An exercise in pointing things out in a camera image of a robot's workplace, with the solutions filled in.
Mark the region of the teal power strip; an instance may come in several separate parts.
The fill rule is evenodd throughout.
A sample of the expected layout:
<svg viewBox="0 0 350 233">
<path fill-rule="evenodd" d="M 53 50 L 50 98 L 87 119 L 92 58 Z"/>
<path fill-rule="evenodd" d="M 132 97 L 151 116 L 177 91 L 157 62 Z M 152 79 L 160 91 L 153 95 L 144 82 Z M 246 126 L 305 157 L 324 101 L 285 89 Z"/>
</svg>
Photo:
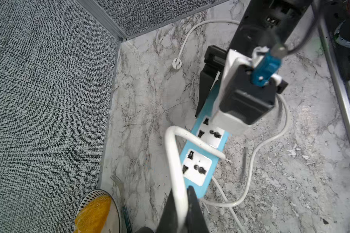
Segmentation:
<svg viewBox="0 0 350 233">
<path fill-rule="evenodd" d="M 191 133 L 214 149 L 223 151 L 229 133 L 212 125 L 213 103 L 219 93 L 220 82 L 212 87 L 205 104 L 196 118 Z M 196 144 L 187 141 L 181 154 L 180 161 L 185 185 L 192 186 L 198 199 L 205 196 L 217 164 L 221 159 Z"/>
</svg>

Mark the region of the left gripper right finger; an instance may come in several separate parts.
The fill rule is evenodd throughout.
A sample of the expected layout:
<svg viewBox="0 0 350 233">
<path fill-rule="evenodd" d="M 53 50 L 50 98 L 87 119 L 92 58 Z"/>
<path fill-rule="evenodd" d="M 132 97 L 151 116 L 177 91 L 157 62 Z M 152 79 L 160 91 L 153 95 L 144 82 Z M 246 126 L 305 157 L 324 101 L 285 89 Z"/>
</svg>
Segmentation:
<svg viewBox="0 0 350 233">
<path fill-rule="evenodd" d="M 188 213 L 186 217 L 186 228 L 189 233 L 209 233 L 206 221 L 202 214 L 198 198 L 192 186 L 187 189 Z"/>
</svg>

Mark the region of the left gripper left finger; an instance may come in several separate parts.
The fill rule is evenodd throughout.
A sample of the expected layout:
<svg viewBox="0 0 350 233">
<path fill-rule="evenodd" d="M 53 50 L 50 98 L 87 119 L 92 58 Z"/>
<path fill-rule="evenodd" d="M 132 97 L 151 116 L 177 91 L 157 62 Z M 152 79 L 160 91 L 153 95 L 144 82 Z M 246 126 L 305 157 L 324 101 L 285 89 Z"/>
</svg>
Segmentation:
<svg viewBox="0 0 350 233">
<path fill-rule="evenodd" d="M 177 233 L 178 217 L 172 190 L 169 193 L 156 233 Z"/>
</svg>

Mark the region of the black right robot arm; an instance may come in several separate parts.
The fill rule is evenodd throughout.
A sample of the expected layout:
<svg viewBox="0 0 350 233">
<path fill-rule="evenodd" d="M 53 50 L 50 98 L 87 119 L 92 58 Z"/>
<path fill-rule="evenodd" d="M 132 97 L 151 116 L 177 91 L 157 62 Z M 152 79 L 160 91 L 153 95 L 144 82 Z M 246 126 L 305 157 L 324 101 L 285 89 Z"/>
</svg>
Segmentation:
<svg viewBox="0 0 350 233">
<path fill-rule="evenodd" d="M 256 47 L 271 48 L 276 42 L 284 43 L 293 32 L 311 1 L 250 1 L 228 49 L 251 57 Z M 205 66 L 199 78 L 198 115 L 206 101 L 217 72 L 224 69 L 227 50 L 215 45 L 205 53 Z"/>
</svg>

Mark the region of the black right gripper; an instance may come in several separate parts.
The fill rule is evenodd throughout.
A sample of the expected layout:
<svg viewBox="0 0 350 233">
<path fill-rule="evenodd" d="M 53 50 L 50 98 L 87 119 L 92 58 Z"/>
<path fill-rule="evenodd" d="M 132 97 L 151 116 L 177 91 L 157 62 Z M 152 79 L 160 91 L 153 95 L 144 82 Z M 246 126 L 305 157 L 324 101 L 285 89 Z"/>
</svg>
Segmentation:
<svg viewBox="0 0 350 233">
<path fill-rule="evenodd" d="M 286 82 L 276 72 L 281 67 L 282 58 L 286 55 L 286 48 L 283 45 L 268 47 L 256 47 L 252 52 L 252 57 L 247 57 L 236 50 L 223 50 L 217 46 L 209 46 L 205 54 L 205 66 L 199 77 L 199 101 L 197 104 L 195 117 L 198 117 L 205 101 L 214 85 L 218 74 L 232 72 L 232 65 L 239 61 L 247 66 L 246 74 L 250 85 L 263 89 L 269 84 L 274 84 L 276 93 L 281 94 L 287 88 Z"/>
</svg>

